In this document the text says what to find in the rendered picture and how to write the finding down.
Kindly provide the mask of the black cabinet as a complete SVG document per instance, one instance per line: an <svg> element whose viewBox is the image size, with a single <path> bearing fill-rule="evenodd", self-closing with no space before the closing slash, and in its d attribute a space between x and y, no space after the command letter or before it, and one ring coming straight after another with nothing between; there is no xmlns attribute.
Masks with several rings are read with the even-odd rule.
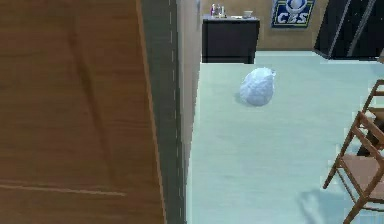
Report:
<svg viewBox="0 0 384 224"><path fill-rule="evenodd" d="M202 62L253 64L260 20L203 16Z"/></svg>

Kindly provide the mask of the brown wooden room door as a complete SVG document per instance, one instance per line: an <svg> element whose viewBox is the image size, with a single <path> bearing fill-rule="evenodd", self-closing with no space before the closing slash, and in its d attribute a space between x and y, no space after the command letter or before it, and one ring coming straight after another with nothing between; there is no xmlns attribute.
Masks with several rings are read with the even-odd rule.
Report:
<svg viewBox="0 0 384 224"><path fill-rule="evenodd" d="M0 0L0 224L186 224L143 0Z"/></svg>

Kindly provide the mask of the blue framed wall poster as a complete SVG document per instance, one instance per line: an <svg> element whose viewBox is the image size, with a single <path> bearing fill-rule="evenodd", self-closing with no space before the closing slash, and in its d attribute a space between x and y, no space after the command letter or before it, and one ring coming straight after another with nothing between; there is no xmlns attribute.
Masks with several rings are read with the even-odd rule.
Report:
<svg viewBox="0 0 384 224"><path fill-rule="evenodd" d="M271 27L307 28L316 0L273 0Z"/></svg>

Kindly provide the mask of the white garbage bag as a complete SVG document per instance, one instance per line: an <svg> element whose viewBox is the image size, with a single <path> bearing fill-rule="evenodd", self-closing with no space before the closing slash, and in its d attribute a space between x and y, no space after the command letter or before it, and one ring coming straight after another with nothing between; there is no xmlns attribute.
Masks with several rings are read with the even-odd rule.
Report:
<svg viewBox="0 0 384 224"><path fill-rule="evenodd" d="M275 76L276 72L267 67L252 70L241 83L240 99L244 103L256 107L268 104L274 94Z"/></svg>

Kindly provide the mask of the black shelf unit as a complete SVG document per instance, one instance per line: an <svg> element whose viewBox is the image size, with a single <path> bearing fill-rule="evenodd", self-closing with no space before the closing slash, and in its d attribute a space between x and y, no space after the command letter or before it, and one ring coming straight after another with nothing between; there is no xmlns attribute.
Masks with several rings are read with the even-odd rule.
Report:
<svg viewBox="0 0 384 224"><path fill-rule="evenodd" d="M384 49L384 0L329 0L314 51L326 59L375 60Z"/></svg>

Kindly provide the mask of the brown wooden chair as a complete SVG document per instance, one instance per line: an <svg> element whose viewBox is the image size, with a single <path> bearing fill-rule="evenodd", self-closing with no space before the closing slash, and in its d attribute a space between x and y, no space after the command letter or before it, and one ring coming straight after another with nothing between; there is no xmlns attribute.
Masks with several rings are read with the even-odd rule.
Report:
<svg viewBox="0 0 384 224"><path fill-rule="evenodd" d="M361 210L384 212L368 203L384 205L384 107L371 107L374 97L384 97L384 79L378 79L363 108L356 113L343 145L323 184L326 189L335 175L347 190L354 205L343 220L350 224Z"/></svg>

